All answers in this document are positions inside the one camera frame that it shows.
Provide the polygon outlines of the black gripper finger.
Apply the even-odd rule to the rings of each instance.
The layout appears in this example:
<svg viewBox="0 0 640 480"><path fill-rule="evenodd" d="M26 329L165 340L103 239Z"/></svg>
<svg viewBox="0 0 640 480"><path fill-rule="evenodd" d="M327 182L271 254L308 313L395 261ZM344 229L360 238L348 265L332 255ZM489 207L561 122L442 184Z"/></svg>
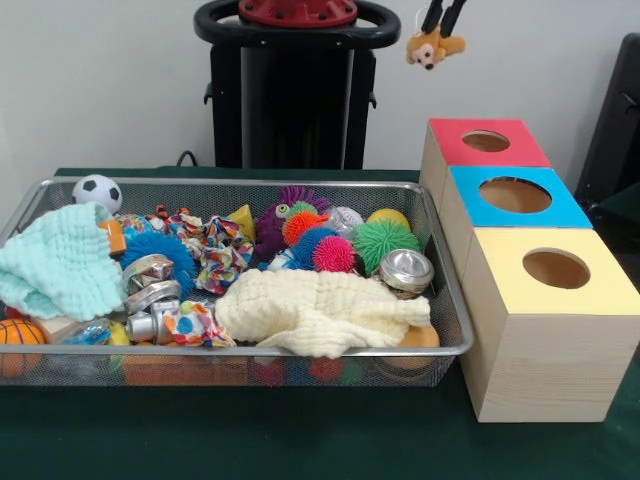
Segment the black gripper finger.
<svg viewBox="0 0 640 480"><path fill-rule="evenodd" d="M452 35L465 3L466 0L454 0L445 10L440 22L440 35L442 38L448 38Z"/></svg>
<svg viewBox="0 0 640 480"><path fill-rule="evenodd" d="M443 13L442 0L432 0L421 25L423 33L431 33L439 25Z"/></svg>

